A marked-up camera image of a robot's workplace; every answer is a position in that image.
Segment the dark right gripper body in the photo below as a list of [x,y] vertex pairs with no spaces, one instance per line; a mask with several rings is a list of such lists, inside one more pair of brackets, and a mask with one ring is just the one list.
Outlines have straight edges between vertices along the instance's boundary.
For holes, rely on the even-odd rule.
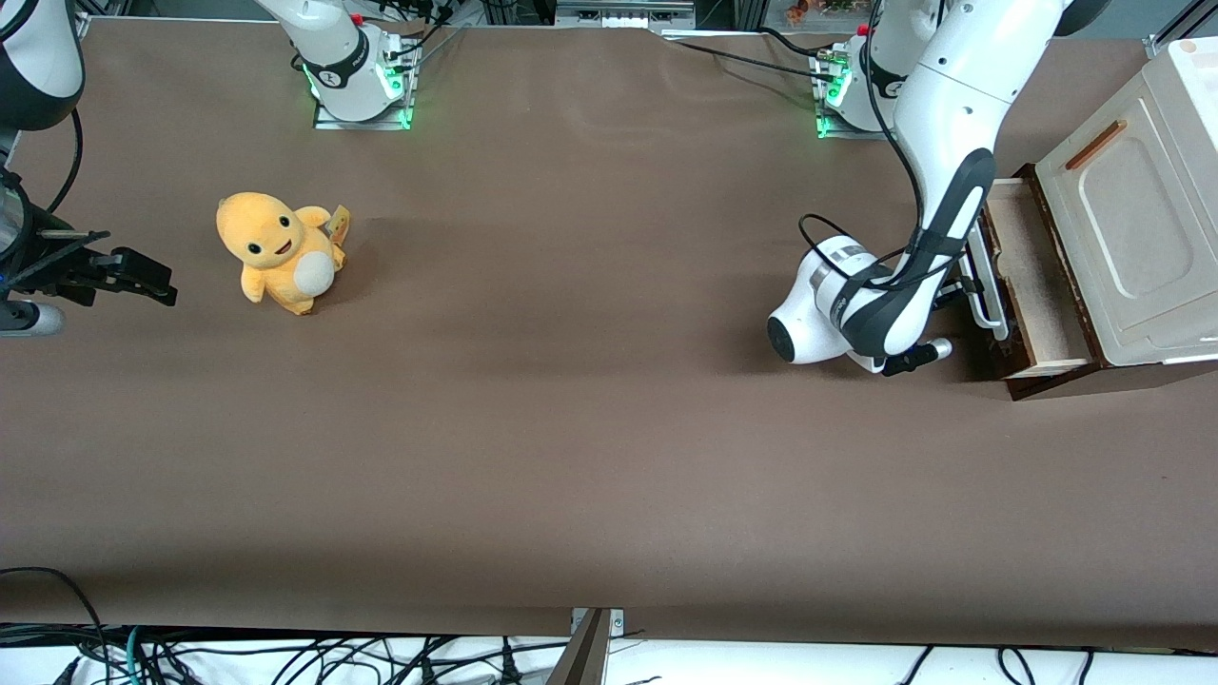
[[35,293],[35,286],[21,282],[26,269],[26,247],[33,235],[33,204],[12,169],[2,168],[1,197],[1,271],[4,293]]

